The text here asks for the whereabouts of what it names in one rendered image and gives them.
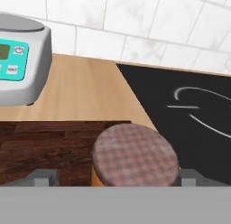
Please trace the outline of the grey kitchen scale teal panel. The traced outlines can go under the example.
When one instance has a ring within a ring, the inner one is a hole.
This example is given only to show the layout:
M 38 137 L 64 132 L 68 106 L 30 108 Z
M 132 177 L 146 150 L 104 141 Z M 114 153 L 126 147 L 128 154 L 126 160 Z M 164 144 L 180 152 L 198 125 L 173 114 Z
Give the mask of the grey kitchen scale teal panel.
M 32 105 L 47 82 L 51 62 L 48 26 L 0 13 L 0 106 Z

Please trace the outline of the dark wooden cutting board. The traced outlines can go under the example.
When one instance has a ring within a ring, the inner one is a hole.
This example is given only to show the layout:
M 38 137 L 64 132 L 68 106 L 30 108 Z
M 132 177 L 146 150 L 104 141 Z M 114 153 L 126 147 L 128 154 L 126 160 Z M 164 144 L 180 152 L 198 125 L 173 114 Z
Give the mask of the dark wooden cutting board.
M 62 186 L 91 184 L 92 146 L 116 121 L 0 121 L 0 185 L 56 169 Z

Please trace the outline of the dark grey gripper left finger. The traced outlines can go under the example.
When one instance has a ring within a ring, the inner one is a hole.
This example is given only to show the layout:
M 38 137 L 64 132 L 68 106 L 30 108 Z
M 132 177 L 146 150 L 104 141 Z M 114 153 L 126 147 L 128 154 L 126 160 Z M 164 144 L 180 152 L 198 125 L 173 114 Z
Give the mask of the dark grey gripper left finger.
M 28 176 L 7 183 L 7 186 L 50 187 L 60 185 L 60 175 L 57 169 L 37 169 Z

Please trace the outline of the jam jar with checked lid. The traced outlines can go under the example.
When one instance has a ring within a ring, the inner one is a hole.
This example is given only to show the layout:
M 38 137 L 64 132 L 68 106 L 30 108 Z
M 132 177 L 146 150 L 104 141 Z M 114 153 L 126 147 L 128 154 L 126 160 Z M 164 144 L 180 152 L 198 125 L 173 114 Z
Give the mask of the jam jar with checked lid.
M 137 124 L 111 126 L 93 145 L 93 186 L 172 186 L 176 153 L 157 131 Z

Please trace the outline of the black hob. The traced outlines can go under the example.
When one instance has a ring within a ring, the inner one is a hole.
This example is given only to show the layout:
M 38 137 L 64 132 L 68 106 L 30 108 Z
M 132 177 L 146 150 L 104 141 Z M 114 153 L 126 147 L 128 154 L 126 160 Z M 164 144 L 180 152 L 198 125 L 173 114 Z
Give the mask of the black hob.
M 180 167 L 231 185 L 231 77 L 120 64 Z

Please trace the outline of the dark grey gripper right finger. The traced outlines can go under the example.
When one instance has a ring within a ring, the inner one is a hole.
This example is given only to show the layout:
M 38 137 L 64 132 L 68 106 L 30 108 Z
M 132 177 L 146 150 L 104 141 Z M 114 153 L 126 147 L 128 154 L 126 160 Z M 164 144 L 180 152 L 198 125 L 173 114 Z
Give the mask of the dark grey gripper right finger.
M 225 184 L 222 182 L 204 177 L 194 169 L 179 169 L 179 174 L 175 185 L 181 187 L 225 186 Z

